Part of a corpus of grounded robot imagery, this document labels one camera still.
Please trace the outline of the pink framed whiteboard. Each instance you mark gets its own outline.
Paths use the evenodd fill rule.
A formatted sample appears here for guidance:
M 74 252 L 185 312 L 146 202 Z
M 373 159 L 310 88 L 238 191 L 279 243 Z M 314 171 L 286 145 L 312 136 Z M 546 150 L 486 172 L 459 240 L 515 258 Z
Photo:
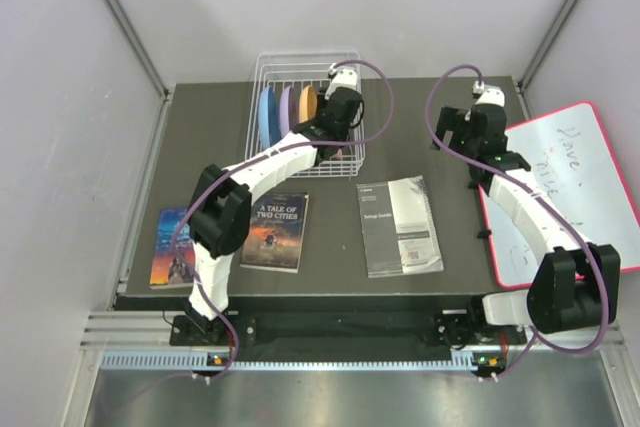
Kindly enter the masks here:
M 573 104 L 506 130 L 508 148 L 531 165 L 538 185 L 567 220 L 598 245 L 612 245 L 623 272 L 639 269 L 639 213 L 596 107 Z M 539 266 L 509 215 L 478 191 L 497 283 L 530 285 Z

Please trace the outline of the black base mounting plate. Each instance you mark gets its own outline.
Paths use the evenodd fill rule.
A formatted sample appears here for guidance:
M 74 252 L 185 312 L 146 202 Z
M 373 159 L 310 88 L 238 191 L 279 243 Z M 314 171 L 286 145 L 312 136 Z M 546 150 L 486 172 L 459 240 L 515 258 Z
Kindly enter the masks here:
M 425 346 L 461 349 L 465 346 L 513 346 L 524 334 L 513 327 L 474 331 L 462 313 L 423 312 L 232 312 L 227 322 L 217 318 L 197 325 L 187 316 L 174 318 L 172 346 L 229 346 L 233 333 L 242 346 L 263 346 L 276 340 L 406 339 Z

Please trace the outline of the Tale of Two Cities book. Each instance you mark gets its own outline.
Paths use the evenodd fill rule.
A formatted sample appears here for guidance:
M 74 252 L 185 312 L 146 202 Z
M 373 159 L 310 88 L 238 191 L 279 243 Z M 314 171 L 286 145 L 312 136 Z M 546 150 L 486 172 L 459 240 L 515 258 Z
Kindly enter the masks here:
M 271 193 L 252 206 L 240 266 L 283 273 L 299 271 L 308 193 Z

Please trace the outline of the aluminium frame rail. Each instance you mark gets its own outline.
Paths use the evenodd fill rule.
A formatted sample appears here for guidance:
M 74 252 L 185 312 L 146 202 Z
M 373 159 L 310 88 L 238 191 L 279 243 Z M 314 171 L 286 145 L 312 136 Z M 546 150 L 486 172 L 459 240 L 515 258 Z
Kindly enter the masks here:
M 96 311 L 89 314 L 81 345 L 96 349 L 151 349 L 169 345 L 173 328 L 169 321 L 179 312 L 169 311 L 163 317 L 157 311 Z M 581 329 L 546 335 L 551 343 L 577 349 L 595 338 L 596 329 Z M 625 339 L 617 322 L 607 329 L 600 348 L 622 346 Z

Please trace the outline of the white wire dish rack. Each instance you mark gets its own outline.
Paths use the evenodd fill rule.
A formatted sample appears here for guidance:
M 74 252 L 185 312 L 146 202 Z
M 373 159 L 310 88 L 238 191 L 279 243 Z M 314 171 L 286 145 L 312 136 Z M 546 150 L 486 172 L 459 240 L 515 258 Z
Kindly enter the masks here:
M 266 52 L 258 55 L 254 68 L 252 101 L 244 156 L 248 160 L 264 150 L 262 140 L 268 140 L 267 121 L 275 120 L 281 137 L 293 121 L 310 119 L 320 105 L 316 94 L 328 88 L 328 70 L 336 62 L 360 59 L 353 49 L 338 51 Z M 365 159 L 364 145 L 347 147 L 337 158 L 307 169 L 294 177 L 355 177 Z

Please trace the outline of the purple plate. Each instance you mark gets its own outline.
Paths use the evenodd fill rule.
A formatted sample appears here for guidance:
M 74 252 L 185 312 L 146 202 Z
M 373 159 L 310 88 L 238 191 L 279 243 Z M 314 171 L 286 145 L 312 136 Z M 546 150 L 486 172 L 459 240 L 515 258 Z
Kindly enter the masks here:
M 296 109 L 293 89 L 290 86 L 285 87 L 279 101 L 279 127 L 282 138 L 292 129 Z

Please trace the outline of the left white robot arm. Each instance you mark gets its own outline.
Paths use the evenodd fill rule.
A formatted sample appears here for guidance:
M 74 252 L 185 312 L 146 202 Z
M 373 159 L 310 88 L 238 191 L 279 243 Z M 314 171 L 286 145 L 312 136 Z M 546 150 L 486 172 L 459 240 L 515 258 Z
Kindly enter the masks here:
M 201 174 L 185 216 L 195 251 L 194 286 L 189 296 L 196 312 L 192 331 L 205 343 L 226 334 L 221 314 L 228 306 L 227 284 L 235 252 L 248 234 L 252 205 L 294 174 L 314 167 L 350 145 L 361 94 L 337 87 L 318 101 L 316 116 L 297 125 L 273 147 L 224 169 L 212 164 Z

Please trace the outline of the grey setup guide booklet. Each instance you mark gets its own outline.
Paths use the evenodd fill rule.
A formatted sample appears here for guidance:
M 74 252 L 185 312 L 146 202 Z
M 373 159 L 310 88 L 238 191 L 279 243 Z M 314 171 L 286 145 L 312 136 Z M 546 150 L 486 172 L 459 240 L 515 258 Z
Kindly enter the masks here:
M 357 195 L 370 278 L 444 270 L 423 177 L 359 184 Z

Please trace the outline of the orange plate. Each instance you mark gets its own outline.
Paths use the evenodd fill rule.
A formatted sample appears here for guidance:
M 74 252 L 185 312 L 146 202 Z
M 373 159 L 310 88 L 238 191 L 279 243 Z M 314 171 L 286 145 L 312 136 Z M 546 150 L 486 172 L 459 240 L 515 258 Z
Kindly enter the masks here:
M 313 119 L 317 111 L 317 92 L 312 85 L 305 86 L 299 96 L 298 118 L 300 123 Z

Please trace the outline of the blue fantasy cover book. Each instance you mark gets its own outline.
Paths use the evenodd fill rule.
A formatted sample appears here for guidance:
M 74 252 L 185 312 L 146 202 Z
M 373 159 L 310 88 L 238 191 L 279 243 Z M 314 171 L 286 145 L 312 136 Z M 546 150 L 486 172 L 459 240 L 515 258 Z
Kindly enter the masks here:
M 195 253 L 189 225 L 185 224 L 172 247 L 172 236 L 187 209 L 162 209 L 158 215 L 155 250 L 151 264 L 149 286 L 151 289 L 190 287 L 193 275 L 189 269 L 195 264 Z

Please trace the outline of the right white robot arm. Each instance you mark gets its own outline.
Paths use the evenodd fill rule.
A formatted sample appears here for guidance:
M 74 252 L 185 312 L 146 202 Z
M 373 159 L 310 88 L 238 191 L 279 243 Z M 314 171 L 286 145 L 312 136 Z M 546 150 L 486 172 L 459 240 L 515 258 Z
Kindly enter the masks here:
M 542 334 L 606 330 L 617 313 L 620 256 L 579 233 L 538 187 L 525 158 L 509 150 L 503 106 L 443 107 L 432 145 L 468 164 L 471 186 L 509 217 L 538 263 L 528 288 L 476 299 L 477 311 L 466 319 L 469 335 L 487 343 L 504 326 L 528 325 Z

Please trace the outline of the blue plate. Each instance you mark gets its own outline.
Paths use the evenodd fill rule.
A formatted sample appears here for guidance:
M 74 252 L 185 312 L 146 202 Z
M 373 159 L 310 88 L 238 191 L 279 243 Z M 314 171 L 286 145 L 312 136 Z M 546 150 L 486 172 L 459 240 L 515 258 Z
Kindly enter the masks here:
M 258 128 L 263 150 L 275 145 L 280 139 L 278 104 L 275 93 L 267 86 L 260 94 L 258 104 Z

